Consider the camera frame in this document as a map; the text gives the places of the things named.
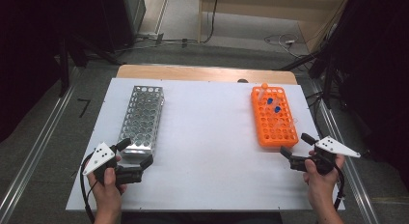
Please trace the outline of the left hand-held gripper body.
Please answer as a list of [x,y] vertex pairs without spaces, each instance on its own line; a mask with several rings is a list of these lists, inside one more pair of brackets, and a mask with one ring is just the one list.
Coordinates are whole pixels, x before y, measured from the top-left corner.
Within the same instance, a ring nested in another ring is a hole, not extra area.
[[117,163],[116,145],[109,147],[104,142],[100,143],[82,170],[83,175],[93,173],[98,182],[104,183],[104,171],[113,168],[116,172],[116,185],[141,182],[144,170],[140,166],[125,168]]

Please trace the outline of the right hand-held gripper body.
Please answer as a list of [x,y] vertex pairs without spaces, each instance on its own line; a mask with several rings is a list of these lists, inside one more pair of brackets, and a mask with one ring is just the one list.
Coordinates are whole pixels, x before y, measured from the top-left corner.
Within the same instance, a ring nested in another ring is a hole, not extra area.
[[311,159],[316,166],[317,172],[321,175],[330,173],[336,166],[336,156],[343,154],[346,156],[360,157],[361,154],[346,147],[341,142],[327,136],[316,140],[314,146],[314,155],[307,158],[298,155],[292,155],[288,160],[292,170],[306,172],[305,160]]

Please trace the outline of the orange test tube rack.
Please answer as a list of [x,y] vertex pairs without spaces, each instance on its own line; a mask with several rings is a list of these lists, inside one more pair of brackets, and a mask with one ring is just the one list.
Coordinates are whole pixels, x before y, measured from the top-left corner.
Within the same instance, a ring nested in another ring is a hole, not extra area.
[[[269,86],[262,100],[258,99],[260,86],[255,86],[251,93],[251,104],[255,118],[257,138],[264,148],[292,148],[299,142],[296,127],[285,127],[284,118],[293,118],[285,90],[282,87]],[[266,105],[268,98],[274,98],[273,105]],[[281,106],[278,115],[273,114],[275,106]]]

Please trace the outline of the metal test tube rack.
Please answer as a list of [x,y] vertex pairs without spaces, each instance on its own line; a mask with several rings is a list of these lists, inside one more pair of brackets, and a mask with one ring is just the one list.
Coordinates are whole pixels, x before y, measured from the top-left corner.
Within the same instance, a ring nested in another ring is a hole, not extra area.
[[133,87],[119,136],[119,141],[129,138],[131,144],[121,150],[122,158],[141,161],[154,155],[164,100],[162,87]]

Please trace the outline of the person's right hand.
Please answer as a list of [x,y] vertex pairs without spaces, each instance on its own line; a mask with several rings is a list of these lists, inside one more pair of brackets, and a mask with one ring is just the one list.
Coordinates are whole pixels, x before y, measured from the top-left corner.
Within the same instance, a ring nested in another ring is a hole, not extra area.
[[318,205],[330,206],[333,204],[333,190],[339,172],[334,168],[330,173],[321,175],[317,172],[315,163],[311,159],[305,160],[307,172],[303,174],[303,180],[308,185],[308,199],[313,207]]

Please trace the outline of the person's left hand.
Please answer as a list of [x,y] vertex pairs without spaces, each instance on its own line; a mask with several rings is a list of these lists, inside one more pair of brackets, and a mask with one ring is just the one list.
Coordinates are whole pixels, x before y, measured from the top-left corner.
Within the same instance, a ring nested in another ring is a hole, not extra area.
[[115,170],[113,168],[107,168],[104,171],[104,183],[98,182],[93,173],[90,173],[87,176],[87,179],[89,181],[89,184],[94,186],[93,194],[96,201],[96,213],[121,213],[121,193],[126,191],[127,186],[121,185],[121,189],[117,189]]

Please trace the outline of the black stand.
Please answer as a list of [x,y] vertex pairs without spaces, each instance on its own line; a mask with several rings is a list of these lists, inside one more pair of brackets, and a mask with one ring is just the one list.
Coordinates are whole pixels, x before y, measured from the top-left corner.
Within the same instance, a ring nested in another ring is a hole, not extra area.
[[324,87],[319,97],[324,101],[327,109],[331,108],[331,87],[335,74],[335,55],[333,54],[333,44],[326,42],[317,51],[310,53],[309,55],[300,57],[294,55],[296,60],[281,68],[284,71],[293,70],[301,65],[304,65],[310,61],[313,61],[312,67],[308,71],[308,75],[311,79],[318,78],[323,72],[325,73]]
[[100,58],[107,62],[121,66],[124,62],[120,62],[116,58],[109,55],[107,52],[98,48],[91,42],[88,42],[81,36],[73,33],[63,34],[59,39],[59,51],[60,51],[60,80],[61,80],[61,92],[59,97],[61,98],[69,87],[69,75],[68,75],[68,57],[74,61],[76,66],[86,67],[88,64],[88,58],[84,52],[84,48],[91,50]]

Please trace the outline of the white board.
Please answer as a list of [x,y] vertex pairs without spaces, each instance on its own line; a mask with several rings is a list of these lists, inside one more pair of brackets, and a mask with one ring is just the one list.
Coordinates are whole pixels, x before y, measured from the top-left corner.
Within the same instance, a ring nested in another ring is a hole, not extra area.
[[306,210],[308,187],[259,145],[250,83],[159,80],[164,106],[153,164],[128,187],[135,211]]

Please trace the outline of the dark curtain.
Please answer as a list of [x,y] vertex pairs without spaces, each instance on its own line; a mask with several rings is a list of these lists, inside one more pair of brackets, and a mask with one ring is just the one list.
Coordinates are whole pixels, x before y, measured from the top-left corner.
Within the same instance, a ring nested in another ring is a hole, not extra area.
[[364,141],[409,189],[409,0],[348,0],[332,51]]
[[62,77],[60,40],[86,0],[0,0],[0,143]]

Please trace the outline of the light wooden shelf unit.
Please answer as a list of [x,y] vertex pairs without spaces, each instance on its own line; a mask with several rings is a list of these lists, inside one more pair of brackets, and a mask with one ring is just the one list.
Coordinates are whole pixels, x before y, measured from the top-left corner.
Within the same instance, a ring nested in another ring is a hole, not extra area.
[[340,19],[348,0],[199,0],[198,38],[202,14],[216,9],[222,14],[240,14],[296,20],[310,52],[318,50],[324,36]]

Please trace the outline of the dark grey cabinet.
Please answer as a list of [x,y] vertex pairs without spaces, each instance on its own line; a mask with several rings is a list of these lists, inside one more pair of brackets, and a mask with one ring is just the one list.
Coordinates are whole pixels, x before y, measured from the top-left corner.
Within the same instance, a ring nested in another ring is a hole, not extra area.
[[145,0],[100,1],[104,48],[114,52],[133,45],[146,13]]

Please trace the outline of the metal floor rail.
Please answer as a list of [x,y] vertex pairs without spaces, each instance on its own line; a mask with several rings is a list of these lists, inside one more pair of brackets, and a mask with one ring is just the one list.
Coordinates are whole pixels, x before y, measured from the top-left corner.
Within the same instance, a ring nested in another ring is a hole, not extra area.
[[0,224],[7,224],[12,216],[14,208],[40,162],[48,141],[59,123],[83,71],[83,69],[78,67],[74,67],[70,71],[68,78],[71,80],[71,84],[65,93],[56,100],[53,109],[47,116],[47,120],[41,126],[41,132],[37,135],[36,141],[31,145],[30,152],[22,160],[16,175],[13,177],[13,180],[10,182],[9,187],[2,197],[0,204]]
[[[324,137],[327,134],[349,148],[362,152],[361,142],[357,139],[357,130],[349,116],[340,111],[339,102],[332,98],[328,109],[323,101],[313,106],[313,117],[318,133]],[[359,172],[359,163],[365,162],[362,157],[348,156],[342,171],[345,176],[345,194],[343,200],[345,210],[340,210],[341,218],[346,224],[380,224],[380,219],[369,198],[367,187]]]

